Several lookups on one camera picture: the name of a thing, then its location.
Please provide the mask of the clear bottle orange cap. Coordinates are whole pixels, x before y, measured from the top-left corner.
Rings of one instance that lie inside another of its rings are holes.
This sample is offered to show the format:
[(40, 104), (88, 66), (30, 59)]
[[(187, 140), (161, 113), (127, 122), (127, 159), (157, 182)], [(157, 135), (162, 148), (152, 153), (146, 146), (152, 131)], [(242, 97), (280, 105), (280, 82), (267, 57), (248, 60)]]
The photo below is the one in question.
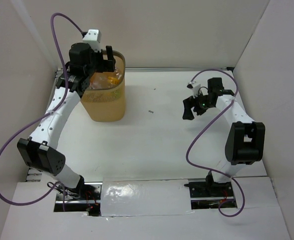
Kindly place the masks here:
[(114, 72), (105, 72), (104, 73), (106, 78), (107, 78), (107, 87), (111, 88), (111, 87), (115, 87), (117, 85), (120, 84), (121, 82), (121, 77), (122, 77), (122, 71), (120, 71), (119, 69), (115, 69)]

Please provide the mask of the green plastic bottle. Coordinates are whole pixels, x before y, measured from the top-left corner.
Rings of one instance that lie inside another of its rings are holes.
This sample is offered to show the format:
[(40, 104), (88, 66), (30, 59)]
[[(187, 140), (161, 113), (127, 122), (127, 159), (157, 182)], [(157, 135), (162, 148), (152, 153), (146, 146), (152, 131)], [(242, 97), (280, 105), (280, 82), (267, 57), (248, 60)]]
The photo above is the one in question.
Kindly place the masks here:
[(119, 89), (112, 92), (112, 97), (115, 101), (119, 99), (121, 96), (122, 96), (122, 91)]

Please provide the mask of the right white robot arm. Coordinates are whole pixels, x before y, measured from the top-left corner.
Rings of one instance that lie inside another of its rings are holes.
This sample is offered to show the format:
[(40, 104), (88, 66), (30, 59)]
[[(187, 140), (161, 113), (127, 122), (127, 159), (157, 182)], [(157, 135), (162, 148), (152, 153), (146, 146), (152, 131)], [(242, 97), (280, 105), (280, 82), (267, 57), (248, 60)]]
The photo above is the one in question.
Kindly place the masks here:
[(218, 162), (215, 169), (226, 175), (211, 171), (211, 180), (205, 183), (205, 191), (216, 196), (222, 190), (222, 184), (229, 182), (238, 171), (246, 165), (252, 165), (263, 157), (265, 125), (256, 122), (247, 115), (236, 101), (236, 94), (225, 89), (220, 77), (207, 81), (207, 94), (203, 94), (201, 84), (195, 81), (188, 83), (193, 95), (183, 100), (184, 113), (182, 119), (193, 120), (210, 108), (217, 108), (230, 126), (225, 144), (225, 158)]

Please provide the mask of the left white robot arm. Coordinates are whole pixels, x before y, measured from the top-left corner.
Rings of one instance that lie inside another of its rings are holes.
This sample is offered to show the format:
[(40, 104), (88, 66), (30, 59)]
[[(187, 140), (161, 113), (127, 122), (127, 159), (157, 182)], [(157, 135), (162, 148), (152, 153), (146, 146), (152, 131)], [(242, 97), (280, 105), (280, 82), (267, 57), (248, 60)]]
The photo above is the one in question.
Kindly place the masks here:
[(75, 200), (85, 195), (84, 178), (66, 163), (57, 150), (62, 130), (95, 73), (113, 72), (115, 58), (111, 46), (94, 51), (87, 43), (75, 43), (69, 50), (69, 62), (58, 78), (52, 101), (36, 129), (27, 139), (20, 138), (17, 148), (25, 164), (60, 182)]

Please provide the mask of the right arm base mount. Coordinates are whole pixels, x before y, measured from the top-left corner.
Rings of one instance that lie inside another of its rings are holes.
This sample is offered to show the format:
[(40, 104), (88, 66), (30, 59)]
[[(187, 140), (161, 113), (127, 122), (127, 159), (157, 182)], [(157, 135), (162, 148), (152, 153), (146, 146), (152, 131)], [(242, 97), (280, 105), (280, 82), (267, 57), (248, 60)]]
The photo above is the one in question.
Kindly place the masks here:
[(214, 182), (211, 173), (205, 179), (188, 181), (184, 187), (189, 190), (192, 210), (217, 209), (220, 204), (221, 208), (237, 207), (231, 182)]

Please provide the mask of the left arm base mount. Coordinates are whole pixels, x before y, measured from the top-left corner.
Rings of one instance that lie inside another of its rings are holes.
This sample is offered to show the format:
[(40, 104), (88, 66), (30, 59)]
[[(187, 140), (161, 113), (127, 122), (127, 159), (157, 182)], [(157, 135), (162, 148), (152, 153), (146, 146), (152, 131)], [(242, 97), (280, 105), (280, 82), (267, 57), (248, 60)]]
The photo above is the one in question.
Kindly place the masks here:
[(101, 216), (102, 182), (86, 182), (84, 191), (74, 193), (58, 185), (53, 211), (56, 213), (83, 212), (91, 217)]

